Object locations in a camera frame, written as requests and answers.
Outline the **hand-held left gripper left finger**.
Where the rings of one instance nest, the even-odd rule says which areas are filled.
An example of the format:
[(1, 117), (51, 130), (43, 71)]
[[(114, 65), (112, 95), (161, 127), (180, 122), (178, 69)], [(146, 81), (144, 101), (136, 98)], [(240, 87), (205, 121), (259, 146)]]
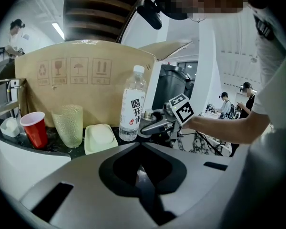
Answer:
[(120, 197), (99, 178), (107, 158), (130, 144), (75, 158), (31, 187), (21, 204), (32, 211), (59, 183), (73, 186), (49, 223), (60, 229), (151, 229), (157, 225), (138, 198)]

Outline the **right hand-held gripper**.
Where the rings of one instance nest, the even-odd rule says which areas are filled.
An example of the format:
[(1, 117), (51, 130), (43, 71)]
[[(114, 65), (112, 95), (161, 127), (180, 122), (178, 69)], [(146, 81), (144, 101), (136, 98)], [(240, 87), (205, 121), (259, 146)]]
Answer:
[(184, 94), (179, 94), (167, 103), (163, 109), (153, 111), (156, 123), (145, 126), (139, 130), (139, 136), (151, 137), (154, 134), (167, 132), (169, 140), (176, 140), (183, 125), (194, 115), (189, 98)]

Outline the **person's right forearm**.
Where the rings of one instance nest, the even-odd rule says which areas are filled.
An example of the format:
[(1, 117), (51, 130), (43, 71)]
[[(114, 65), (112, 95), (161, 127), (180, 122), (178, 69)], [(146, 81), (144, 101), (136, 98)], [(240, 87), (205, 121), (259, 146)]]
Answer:
[(193, 129), (234, 144), (251, 144), (262, 135), (269, 124), (270, 119), (267, 115), (251, 111), (248, 117), (235, 120), (194, 116), (183, 128)]

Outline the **clear plastic water bottle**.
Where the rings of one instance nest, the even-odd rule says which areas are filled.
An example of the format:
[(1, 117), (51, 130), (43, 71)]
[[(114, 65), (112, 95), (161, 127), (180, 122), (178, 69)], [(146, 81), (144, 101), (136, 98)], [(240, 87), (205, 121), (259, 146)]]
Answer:
[(144, 67), (136, 65), (126, 80), (119, 125), (119, 138), (126, 142), (136, 139), (145, 101), (147, 84), (143, 77)]

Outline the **black marble vanity table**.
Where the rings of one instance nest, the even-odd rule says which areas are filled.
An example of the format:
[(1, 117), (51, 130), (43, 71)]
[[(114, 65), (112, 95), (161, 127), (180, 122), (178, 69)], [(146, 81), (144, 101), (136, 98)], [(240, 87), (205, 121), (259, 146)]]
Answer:
[(35, 149), (25, 135), (19, 134), (15, 138), (8, 137), (0, 131), (0, 141), (7, 147), (0, 148), (0, 152), (6, 159), (26, 159), (33, 154), (70, 156), (72, 159), (85, 155), (84, 142), (77, 148), (68, 148), (63, 144), (55, 128), (46, 128), (48, 143), (45, 148)]

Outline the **white sink basin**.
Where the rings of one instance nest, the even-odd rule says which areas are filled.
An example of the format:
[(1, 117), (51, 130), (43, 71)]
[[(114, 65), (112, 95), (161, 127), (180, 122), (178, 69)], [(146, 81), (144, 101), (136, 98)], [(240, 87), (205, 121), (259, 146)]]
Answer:
[(20, 200), (31, 187), (70, 161), (69, 156), (28, 151), (0, 140), (0, 189)]

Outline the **black wheeled bin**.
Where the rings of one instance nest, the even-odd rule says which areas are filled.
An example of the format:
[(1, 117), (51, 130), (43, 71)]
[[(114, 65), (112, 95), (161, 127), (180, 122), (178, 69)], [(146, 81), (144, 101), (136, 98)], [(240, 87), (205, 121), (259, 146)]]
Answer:
[(152, 109), (162, 109), (164, 103), (179, 94), (185, 94), (190, 99), (193, 88), (194, 78), (184, 68), (162, 64)]

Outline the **pale green soap dish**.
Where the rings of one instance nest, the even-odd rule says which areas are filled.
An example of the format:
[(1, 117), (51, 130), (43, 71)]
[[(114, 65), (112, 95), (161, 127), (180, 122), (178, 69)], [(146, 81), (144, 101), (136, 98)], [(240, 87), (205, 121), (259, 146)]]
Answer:
[(85, 128), (84, 151), (85, 151), (86, 155), (98, 153), (98, 152), (101, 152), (101, 151), (111, 149), (113, 147), (118, 146), (118, 142), (117, 142), (117, 140), (114, 136), (114, 133), (113, 133), (113, 131), (109, 125), (106, 125), (106, 126), (108, 126), (112, 131), (112, 134), (114, 136), (113, 141), (111, 143), (103, 144), (103, 145), (96, 143), (93, 136), (92, 136), (92, 127), (93, 126), (94, 125), (90, 125), (90, 126), (87, 126)]

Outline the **white soap bar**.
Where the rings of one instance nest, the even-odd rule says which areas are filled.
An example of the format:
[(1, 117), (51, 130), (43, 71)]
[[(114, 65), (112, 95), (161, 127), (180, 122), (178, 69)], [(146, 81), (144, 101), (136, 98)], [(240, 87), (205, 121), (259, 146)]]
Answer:
[(15, 129), (17, 129), (18, 124), (15, 118), (8, 118), (6, 121), (6, 129), (13, 132)]
[(100, 145), (111, 143), (114, 138), (111, 129), (106, 125), (94, 125), (92, 136), (95, 142)]

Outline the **green textured plastic cup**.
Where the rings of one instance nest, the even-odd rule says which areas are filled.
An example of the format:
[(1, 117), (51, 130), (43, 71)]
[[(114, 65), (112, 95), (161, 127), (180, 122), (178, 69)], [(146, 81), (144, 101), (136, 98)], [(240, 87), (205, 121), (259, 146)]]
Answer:
[(83, 108), (69, 104), (57, 107), (51, 112), (60, 139), (68, 148), (76, 148), (82, 143)]

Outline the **red plastic cup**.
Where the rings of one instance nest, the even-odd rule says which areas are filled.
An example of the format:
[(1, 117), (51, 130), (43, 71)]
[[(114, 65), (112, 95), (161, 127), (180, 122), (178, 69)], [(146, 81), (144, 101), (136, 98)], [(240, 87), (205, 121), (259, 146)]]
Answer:
[(20, 119), (20, 125), (37, 149), (44, 148), (48, 142), (44, 118), (44, 112), (32, 112)]

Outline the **large cardboard box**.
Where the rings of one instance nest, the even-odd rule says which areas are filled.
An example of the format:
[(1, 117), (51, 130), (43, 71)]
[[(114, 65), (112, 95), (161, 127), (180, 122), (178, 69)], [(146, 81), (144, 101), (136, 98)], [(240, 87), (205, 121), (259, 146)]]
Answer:
[(83, 108), (83, 125), (118, 126), (124, 84), (133, 67), (144, 67), (150, 82), (157, 62), (191, 44), (190, 40), (156, 42), (134, 48), (115, 42), (77, 40), (30, 52), (15, 60), (15, 75), (26, 82), (28, 112), (45, 113), (45, 124), (53, 127), (51, 112), (63, 105)]

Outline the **small white soap dish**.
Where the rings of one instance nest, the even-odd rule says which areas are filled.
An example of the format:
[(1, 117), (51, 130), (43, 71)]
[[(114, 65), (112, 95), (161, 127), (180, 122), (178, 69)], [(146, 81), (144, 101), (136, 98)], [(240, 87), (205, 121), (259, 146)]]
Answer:
[(7, 119), (5, 119), (3, 121), (3, 123), (0, 125), (0, 130), (4, 135), (7, 135), (9, 137), (15, 138), (17, 135), (20, 134), (20, 130), (19, 127), (17, 127), (17, 129), (15, 129), (13, 132), (9, 131), (6, 129), (6, 121)]

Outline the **person's white clothing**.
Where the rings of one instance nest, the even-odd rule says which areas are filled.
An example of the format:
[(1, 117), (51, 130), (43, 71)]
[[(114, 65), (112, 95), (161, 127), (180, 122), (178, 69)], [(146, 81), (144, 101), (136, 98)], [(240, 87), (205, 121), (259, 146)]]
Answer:
[(257, 29), (262, 89), (253, 112), (270, 124), (253, 143), (221, 229), (286, 228), (286, 33), (269, 6), (249, 2)]

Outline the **ceiling strip light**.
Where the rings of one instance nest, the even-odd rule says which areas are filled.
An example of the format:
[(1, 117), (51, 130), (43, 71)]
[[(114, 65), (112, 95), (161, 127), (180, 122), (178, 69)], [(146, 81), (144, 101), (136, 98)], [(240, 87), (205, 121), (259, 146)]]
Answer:
[(52, 23), (52, 26), (56, 30), (56, 32), (61, 36), (61, 38), (65, 40), (64, 33), (62, 29), (60, 28), (59, 24), (55, 22), (55, 23)]

